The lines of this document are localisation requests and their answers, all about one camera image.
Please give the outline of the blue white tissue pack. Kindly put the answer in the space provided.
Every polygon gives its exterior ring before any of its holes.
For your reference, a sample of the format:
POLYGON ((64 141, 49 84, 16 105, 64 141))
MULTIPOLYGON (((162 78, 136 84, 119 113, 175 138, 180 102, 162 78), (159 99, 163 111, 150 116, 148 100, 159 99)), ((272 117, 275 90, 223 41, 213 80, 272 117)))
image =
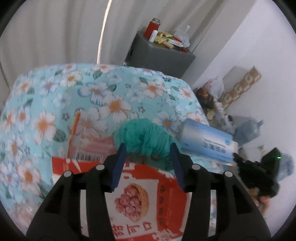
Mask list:
POLYGON ((237 150, 231 134, 189 118, 179 133, 179 143, 185 150, 226 164, 233 162, 233 153, 237 150))

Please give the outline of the red white peanut bag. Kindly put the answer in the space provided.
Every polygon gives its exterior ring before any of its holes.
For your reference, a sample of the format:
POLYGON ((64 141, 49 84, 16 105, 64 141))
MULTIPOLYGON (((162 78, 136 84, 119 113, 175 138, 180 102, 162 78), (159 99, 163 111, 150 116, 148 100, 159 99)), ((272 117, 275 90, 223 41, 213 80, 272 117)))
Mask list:
MULTIPOLYGON (((141 118, 132 113, 133 119, 141 118)), ((149 121, 171 135, 167 130, 171 120, 149 121)), ((65 171, 87 172, 116 153, 113 134, 87 133, 92 124, 84 111, 75 115, 67 156, 52 158, 53 181, 65 171)), ((171 171, 130 162, 127 153, 118 186, 105 195, 116 240, 181 240, 191 196, 182 192, 171 171)))

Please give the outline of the teal yarn bundle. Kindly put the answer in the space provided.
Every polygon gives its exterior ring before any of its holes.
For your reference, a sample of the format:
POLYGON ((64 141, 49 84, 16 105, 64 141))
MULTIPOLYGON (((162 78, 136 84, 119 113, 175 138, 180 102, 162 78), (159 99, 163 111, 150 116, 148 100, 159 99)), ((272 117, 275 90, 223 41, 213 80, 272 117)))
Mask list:
POLYGON ((179 142, 161 126, 146 118, 133 119, 122 123, 113 134, 113 142, 118 149, 126 145, 130 162, 144 164, 164 171, 171 171, 170 146, 179 142))

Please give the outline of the large blue water jug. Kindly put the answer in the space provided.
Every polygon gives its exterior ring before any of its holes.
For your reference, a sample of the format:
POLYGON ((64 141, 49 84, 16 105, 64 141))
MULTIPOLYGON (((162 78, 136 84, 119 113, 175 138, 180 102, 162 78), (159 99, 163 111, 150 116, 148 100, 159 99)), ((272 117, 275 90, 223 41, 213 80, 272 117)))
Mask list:
POLYGON ((247 144, 260 136, 263 120, 249 119, 235 128, 233 140, 239 146, 247 144))

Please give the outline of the dark cardboard box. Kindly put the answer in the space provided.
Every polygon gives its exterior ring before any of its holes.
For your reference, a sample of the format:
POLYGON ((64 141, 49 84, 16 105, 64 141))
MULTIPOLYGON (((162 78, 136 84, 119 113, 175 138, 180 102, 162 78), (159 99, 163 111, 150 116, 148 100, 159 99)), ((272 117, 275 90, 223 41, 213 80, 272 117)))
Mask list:
POLYGON ((206 89, 198 89, 195 95, 203 110, 214 109, 214 98, 206 89))

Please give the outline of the patterned rolled mat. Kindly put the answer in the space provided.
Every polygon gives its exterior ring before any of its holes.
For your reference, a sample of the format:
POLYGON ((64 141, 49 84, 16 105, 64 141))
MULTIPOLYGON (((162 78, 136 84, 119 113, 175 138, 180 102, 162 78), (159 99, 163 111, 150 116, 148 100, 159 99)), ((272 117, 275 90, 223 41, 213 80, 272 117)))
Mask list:
POLYGON ((248 92, 248 90, 255 85, 261 78, 260 72, 253 66, 240 80, 226 92, 222 94, 220 102, 224 108, 228 108, 231 104, 236 102, 240 97, 248 92))

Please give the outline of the white plastic shopping bag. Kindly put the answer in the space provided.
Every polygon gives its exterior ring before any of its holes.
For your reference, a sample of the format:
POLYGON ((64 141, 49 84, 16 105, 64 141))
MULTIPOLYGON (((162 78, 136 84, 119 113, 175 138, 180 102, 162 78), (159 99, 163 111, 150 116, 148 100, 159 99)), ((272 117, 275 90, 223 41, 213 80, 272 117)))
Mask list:
POLYGON ((215 99, 220 99, 224 92, 224 82, 220 77, 215 77, 208 80, 202 88, 206 90, 210 95, 212 95, 215 99))

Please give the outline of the clear plastic bag on cabinet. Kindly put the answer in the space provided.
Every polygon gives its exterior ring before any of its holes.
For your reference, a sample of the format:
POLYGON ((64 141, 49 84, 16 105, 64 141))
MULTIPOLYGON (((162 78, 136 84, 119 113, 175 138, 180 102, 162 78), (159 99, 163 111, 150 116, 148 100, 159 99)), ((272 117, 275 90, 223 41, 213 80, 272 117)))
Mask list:
POLYGON ((187 33, 189 29, 189 25, 181 25, 176 28, 174 33, 174 37, 179 39, 185 48, 190 46, 189 35, 187 33))

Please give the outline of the grey bedside cabinet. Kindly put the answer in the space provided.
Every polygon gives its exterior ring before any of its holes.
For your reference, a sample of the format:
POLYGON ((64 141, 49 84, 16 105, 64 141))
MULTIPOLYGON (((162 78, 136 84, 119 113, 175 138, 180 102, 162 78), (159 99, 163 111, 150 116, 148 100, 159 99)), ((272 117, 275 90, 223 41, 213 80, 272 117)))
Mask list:
POLYGON ((189 66, 195 60, 190 51, 185 53, 175 48, 151 43, 144 37, 143 31, 138 31, 125 59, 128 66, 160 71, 165 75, 182 78, 189 66))

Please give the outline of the small white bottle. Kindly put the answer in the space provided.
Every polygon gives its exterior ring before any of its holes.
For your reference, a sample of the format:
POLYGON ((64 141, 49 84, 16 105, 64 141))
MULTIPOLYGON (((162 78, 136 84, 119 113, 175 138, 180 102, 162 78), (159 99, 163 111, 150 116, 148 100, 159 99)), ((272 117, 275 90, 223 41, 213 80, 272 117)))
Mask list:
POLYGON ((151 36, 149 38, 149 42, 153 43, 157 35, 158 35, 158 31, 153 30, 153 32, 151 33, 151 36))

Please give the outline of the white curtain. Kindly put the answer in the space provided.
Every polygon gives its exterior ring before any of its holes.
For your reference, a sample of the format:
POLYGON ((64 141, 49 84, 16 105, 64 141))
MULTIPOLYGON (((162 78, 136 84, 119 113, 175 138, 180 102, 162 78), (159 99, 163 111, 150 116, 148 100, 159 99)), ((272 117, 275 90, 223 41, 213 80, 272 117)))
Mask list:
POLYGON ((39 66, 122 64, 138 30, 189 25, 195 51, 217 17, 242 22, 254 1, 1 1, 1 103, 16 78, 39 66))

